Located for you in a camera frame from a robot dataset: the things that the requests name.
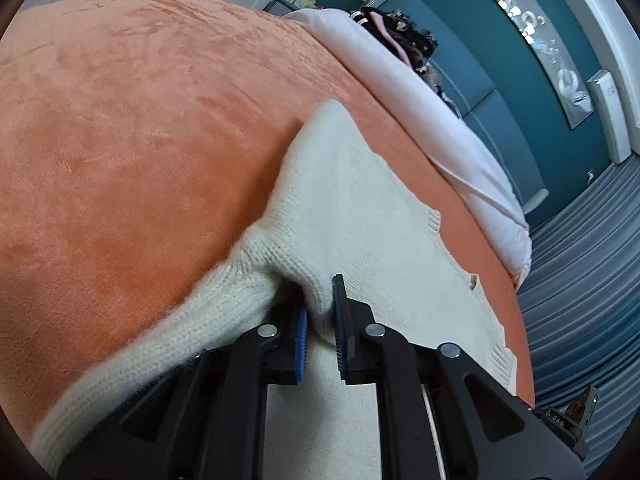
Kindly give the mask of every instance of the cream knit sweater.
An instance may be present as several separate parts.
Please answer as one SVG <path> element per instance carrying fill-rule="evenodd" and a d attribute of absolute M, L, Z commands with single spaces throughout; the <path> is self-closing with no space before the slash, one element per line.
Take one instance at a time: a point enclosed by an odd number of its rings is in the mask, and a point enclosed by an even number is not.
<path fill-rule="evenodd" d="M 516 359 L 503 328 L 478 277 L 442 244 L 439 225 L 439 213 L 369 149 L 345 108 L 324 102 L 287 152 L 264 215 L 228 260 L 169 317 L 69 388 L 37 429 L 31 452 L 55 472 L 133 391 L 260 323 L 286 277 L 302 285 L 317 334 L 303 383 L 270 388 L 265 478 L 379 478 L 375 388 L 344 386 L 329 343 L 334 274 L 344 275 L 348 295 L 369 303 L 378 322 L 416 344 L 457 342 L 515 393 Z"/>

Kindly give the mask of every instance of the orange bedspread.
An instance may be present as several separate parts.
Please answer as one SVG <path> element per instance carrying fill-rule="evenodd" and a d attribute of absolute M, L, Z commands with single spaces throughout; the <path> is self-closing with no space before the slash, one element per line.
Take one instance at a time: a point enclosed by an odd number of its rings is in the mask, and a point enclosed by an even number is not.
<path fill-rule="evenodd" d="M 474 218 L 297 25 L 213 0 L 67 0 L 14 19 L 0 89 L 0 404 L 25 442 L 83 371 L 226 256 L 327 98 L 442 213 L 444 242 L 480 275 L 533 403 L 513 284 Z"/>

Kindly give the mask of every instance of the silver screw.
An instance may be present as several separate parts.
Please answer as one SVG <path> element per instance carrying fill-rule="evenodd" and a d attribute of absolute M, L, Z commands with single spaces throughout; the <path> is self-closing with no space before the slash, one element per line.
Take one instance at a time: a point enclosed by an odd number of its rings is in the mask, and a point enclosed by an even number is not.
<path fill-rule="evenodd" d="M 260 325 L 258 327 L 258 335 L 260 337 L 273 337 L 278 333 L 278 327 L 275 325 Z"/>
<path fill-rule="evenodd" d="M 385 335 L 385 327 L 378 323 L 371 323 L 370 325 L 367 325 L 364 331 L 371 337 L 382 337 Z"/>
<path fill-rule="evenodd" d="M 460 355 L 460 347 L 455 343 L 444 343 L 440 347 L 440 353 L 449 359 L 455 359 Z"/>

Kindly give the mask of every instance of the blue curtain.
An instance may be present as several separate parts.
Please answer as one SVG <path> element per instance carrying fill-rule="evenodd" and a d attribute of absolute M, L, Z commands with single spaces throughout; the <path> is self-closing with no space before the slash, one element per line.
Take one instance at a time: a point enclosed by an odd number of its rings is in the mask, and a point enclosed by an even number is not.
<path fill-rule="evenodd" d="M 591 471 L 640 405 L 640 156 L 609 166 L 532 240 L 518 300 L 536 403 L 561 407 L 589 384 L 602 390 Z"/>

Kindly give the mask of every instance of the headboard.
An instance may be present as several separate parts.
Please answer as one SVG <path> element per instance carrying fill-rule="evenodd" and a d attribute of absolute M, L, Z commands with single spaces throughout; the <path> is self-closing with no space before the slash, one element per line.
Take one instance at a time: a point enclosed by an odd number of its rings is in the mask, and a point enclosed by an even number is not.
<path fill-rule="evenodd" d="M 438 41 L 431 63 L 442 89 L 458 106 L 468 126 L 500 162 L 525 214 L 548 196 L 540 170 L 518 123 L 494 82 L 460 39 L 422 0 L 386 0 L 386 12 L 400 9 Z"/>

